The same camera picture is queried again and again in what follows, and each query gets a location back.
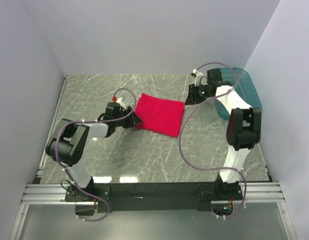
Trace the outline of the red t shirt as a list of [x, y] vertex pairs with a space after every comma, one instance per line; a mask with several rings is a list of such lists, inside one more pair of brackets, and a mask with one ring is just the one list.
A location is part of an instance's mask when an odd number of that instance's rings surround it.
[[180, 133], [184, 111], [185, 104], [182, 101], [143, 93], [134, 111], [142, 120], [136, 128], [176, 138]]

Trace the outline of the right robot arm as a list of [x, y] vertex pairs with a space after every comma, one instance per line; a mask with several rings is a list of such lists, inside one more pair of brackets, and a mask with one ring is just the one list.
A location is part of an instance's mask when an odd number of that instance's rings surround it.
[[244, 179], [241, 169], [261, 139], [262, 110], [249, 104], [237, 93], [236, 87], [240, 84], [237, 73], [234, 74], [234, 82], [223, 80], [219, 68], [210, 69], [206, 74], [194, 69], [191, 75], [194, 82], [188, 86], [185, 105], [202, 106], [216, 100], [229, 115], [226, 129], [227, 155], [223, 167], [217, 168], [213, 190], [217, 200], [227, 200], [241, 193], [239, 181]]

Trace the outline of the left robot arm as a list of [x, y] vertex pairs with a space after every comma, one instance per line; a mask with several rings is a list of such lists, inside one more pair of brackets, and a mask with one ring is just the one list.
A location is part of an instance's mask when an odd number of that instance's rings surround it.
[[107, 103], [105, 112], [95, 121], [75, 122], [63, 118], [46, 144], [45, 153], [71, 179], [67, 190], [69, 194], [83, 201], [89, 201], [98, 194], [93, 177], [81, 160], [87, 139], [108, 138], [118, 127], [129, 129], [142, 123], [131, 106], [114, 101]]

